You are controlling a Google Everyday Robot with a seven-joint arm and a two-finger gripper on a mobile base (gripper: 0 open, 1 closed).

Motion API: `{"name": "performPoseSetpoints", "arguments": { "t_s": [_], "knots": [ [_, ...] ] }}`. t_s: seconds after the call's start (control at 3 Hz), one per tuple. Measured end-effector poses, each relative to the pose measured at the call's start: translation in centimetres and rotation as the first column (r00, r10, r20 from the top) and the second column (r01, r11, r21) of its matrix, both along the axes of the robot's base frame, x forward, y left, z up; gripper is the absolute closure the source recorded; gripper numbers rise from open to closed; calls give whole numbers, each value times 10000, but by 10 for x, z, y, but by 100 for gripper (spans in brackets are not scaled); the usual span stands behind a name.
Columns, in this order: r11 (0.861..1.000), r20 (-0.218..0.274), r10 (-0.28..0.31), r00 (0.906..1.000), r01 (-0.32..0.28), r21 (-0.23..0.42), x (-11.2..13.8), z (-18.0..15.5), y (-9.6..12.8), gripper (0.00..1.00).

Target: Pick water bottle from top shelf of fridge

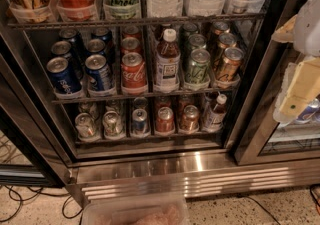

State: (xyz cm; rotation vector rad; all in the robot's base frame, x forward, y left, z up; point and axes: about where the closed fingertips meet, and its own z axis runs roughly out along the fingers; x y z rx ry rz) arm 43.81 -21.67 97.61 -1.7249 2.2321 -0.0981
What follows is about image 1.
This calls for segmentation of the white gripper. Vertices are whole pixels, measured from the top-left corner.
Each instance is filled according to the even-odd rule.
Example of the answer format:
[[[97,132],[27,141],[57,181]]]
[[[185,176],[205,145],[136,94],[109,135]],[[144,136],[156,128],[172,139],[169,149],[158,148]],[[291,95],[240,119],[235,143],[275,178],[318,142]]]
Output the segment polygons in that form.
[[[278,43],[292,43],[297,16],[292,16],[271,36]],[[298,64],[290,62],[285,70],[275,101],[273,119],[288,124],[296,119],[320,94],[320,58],[309,56]]]

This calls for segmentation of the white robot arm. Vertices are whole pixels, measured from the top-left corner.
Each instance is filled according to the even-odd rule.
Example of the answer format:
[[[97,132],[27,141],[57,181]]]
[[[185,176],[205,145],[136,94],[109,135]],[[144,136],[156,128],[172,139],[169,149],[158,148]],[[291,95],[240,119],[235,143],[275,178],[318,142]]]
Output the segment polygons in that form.
[[[320,0],[307,0],[299,12],[277,29],[271,39],[292,43],[305,58],[285,70],[273,119],[289,123],[320,94]]]

